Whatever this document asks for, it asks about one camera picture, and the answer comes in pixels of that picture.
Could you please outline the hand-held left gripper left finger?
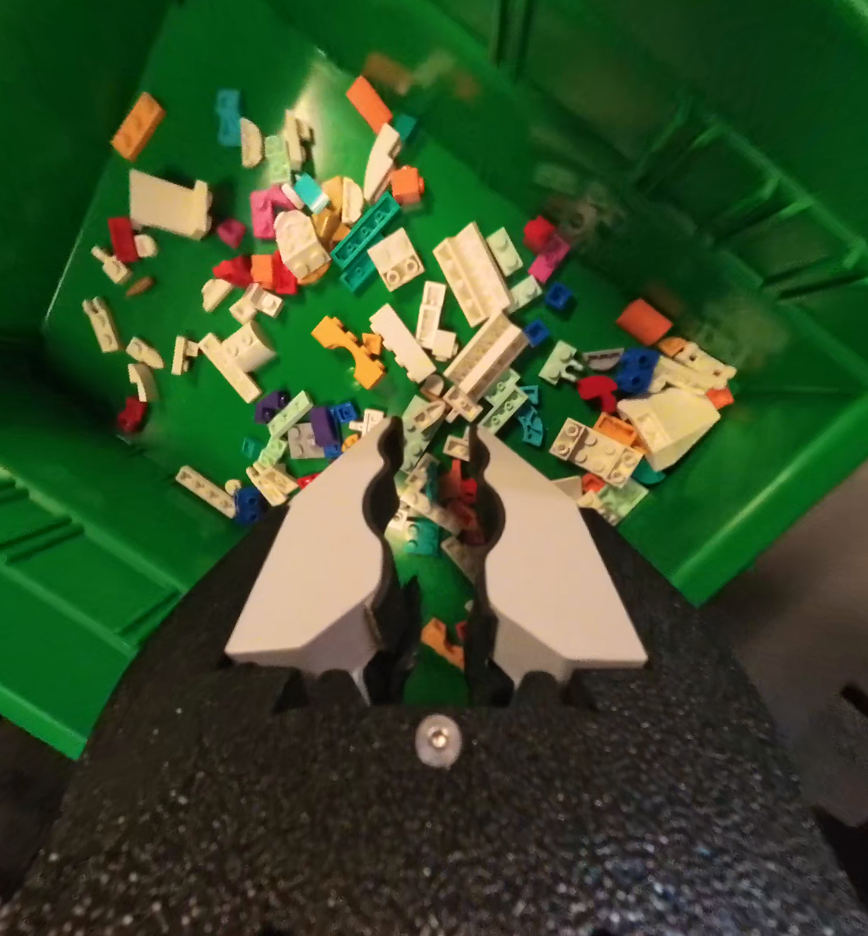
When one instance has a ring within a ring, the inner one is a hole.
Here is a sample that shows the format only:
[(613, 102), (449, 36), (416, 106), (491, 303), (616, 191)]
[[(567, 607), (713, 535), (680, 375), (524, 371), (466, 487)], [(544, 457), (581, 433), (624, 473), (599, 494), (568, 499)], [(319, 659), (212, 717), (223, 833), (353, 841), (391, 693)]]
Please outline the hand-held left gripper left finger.
[(391, 643), (384, 532), (403, 445), (401, 420), (384, 417), (292, 499), (225, 644), (232, 663), (355, 674)]

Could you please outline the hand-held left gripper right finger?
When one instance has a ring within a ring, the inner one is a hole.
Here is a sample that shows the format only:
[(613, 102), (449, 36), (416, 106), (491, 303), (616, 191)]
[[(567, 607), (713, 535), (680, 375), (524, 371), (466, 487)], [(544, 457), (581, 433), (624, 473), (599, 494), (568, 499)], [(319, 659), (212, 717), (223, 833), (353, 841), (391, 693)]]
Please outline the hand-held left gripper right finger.
[(580, 671), (643, 669), (649, 655), (576, 501), (494, 433), (472, 467), (487, 535), (480, 594), (487, 661), (518, 689)]

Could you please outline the green plastic bin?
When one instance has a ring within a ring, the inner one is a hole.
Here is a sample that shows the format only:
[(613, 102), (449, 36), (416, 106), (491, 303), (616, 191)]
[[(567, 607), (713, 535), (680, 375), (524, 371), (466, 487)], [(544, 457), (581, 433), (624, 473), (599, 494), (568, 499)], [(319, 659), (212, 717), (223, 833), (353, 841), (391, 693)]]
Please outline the green plastic bin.
[(176, 484), (244, 474), (245, 404), (206, 357), (158, 374), (144, 429), (81, 303), (170, 363), (235, 254), (159, 232), (126, 298), (92, 257), (128, 208), (111, 146), (140, 94), (166, 114), (137, 168), (247, 223), (267, 167), (217, 141), (234, 89), (266, 135), (312, 125), (321, 179), (360, 178), (365, 75), (428, 184), (400, 213), (428, 277), (472, 221), (522, 246), (544, 216), (575, 293), (522, 320), (580, 350), (644, 298), (737, 368), (732, 409), (621, 533), (695, 605), (868, 457), (868, 2), (0, 2), (0, 716), (77, 757), (147, 636), (241, 529)]

